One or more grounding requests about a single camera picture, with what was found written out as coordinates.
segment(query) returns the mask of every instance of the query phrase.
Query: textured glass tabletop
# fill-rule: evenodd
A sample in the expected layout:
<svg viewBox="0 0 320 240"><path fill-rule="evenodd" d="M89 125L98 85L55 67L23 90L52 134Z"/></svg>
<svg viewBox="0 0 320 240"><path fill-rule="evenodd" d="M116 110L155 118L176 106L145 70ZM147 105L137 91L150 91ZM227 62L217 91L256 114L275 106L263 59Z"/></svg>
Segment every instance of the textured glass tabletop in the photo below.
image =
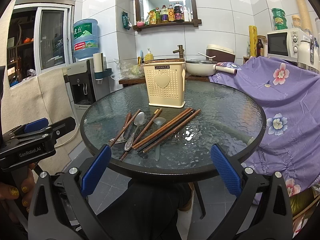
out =
<svg viewBox="0 0 320 240"><path fill-rule="evenodd" d="M186 81L185 101L184 108L163 107L160 116L168 122L187 107L200 108L201 112L186 127L160 144L160 160L155 161L153 148L147 154L131 151L124 159L125 163L170 170L197 168L212 164L209 152L214 143L219 143L231 156L244 150L262 131L260 107L249 96L231 87ZM121 89L95 102L83 118L84 141L99 149L118 134L127 113L133 115L139 108L147 115L148 122L159 108L148 103L146 84ZM155 130L153 124L143 138ZM124 152L124 144L112 147L112 157L116 160Z"/></svg>

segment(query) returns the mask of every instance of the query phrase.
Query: hand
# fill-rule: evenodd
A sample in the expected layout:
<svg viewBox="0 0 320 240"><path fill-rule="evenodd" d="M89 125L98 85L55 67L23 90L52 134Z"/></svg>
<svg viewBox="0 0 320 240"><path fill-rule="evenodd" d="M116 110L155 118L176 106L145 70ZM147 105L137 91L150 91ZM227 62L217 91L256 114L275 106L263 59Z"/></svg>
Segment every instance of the hand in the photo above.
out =
<svg viewBox="0 0 320 240"><path fill-rule="evenodd" d="M30 204L31 204L31 198L33 195L33 189L35 187L35 180L33 178L32 170L35 167L35 165L32 163L28 165L28 176L27 178L21 183L21 190L23 193L25 193L23 199L22 199L22 205L27 208L27 212L29 212ZM9 210L9 207L7 203L4 201L6 199L8 200L14 200L19 197L19 190L16 187L4 184L0 182L0 200L1 203L6 210L6 212L9 214L9 217L11 220L15 223L18 223L19 220L16 218L16 216Z"/></svg>

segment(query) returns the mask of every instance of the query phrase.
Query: metal screw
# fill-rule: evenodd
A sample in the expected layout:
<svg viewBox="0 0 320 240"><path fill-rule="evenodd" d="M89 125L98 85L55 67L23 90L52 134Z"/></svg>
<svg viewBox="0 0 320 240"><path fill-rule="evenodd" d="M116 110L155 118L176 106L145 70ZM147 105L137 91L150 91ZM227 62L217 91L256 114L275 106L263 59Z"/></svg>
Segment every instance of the metal screw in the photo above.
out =
<svg viewBox="0 0 320 240"><path fill-rule="evenodd" d="M69 173L70 174L75 174L75 173L77 173L78 172L78 169L77 168L71 168L70 170L69 170Z"/></svg>
<svg viewBox="0 0 320 240"><path fill-rule="evenodd" d="M276 176L277 178L281 178L281 177L282 177L282 174L281 174L281 172L276 171L276 172L275 172L275 176Z"/></svg>
<svg viewBox="0 0 320 240"><path fill-rule="evenodd" d="M246 168L244 169L244 171L245 171L245 173L247 173L247 174L252 174L252 173L253 173L253 169L251 169L250 167L246 167Z"/></svg>
<svg viewBox="0 0 320 240"><path fill-rule="evenodd" d="M40 177L41 177L41 178L44 178L44 177L46 177L46 176L47 176L47 173L46 173L45 171L43 171L43 172L40 173Z"/></svg>

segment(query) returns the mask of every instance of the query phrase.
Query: green container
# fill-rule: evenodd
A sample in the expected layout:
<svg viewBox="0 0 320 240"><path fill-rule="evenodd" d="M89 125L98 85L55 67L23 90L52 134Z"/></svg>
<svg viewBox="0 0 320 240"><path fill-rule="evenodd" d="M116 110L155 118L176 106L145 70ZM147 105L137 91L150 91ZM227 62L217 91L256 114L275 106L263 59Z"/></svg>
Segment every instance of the green container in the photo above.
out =
<svg viewBox="0 0 320 240"><path fill-rule="evenodd" d="M275 24L276 30L285 30L288 27L286 25L283 24Z"/></svg>
<svg viewBox="0 0 320 240"><path fill-rule="evenodd" d="M284 10L279 9L279 8L273 8L273 9L271 9L271 11L272 11L274 17L282 17L282 18L285 18L285 12L284 12Z"/></svg>
<svg viewBox="0 0 320 240"><path fill-rule="evenodd" d="M275 21L275 24L282 24L282 25L285 25L287 26L287 19L284 18L284 17L280 17L280 16L277 16L277 17L273 17L274 21Z"/></svg>

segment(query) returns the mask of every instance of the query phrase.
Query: faucet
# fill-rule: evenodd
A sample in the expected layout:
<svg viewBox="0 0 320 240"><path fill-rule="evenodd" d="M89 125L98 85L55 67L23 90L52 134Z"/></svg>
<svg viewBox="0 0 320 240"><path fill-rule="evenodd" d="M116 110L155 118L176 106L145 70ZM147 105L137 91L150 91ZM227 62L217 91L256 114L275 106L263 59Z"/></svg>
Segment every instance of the faucet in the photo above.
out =
<svg viewBox="0 0 320 240"><path fill-rule="evenodd" d="M174 50L173 53L179 53L179 58L183 58L184 49L183 49L182 45L178 45L178 47L179 47L179 49Z"/></svg>

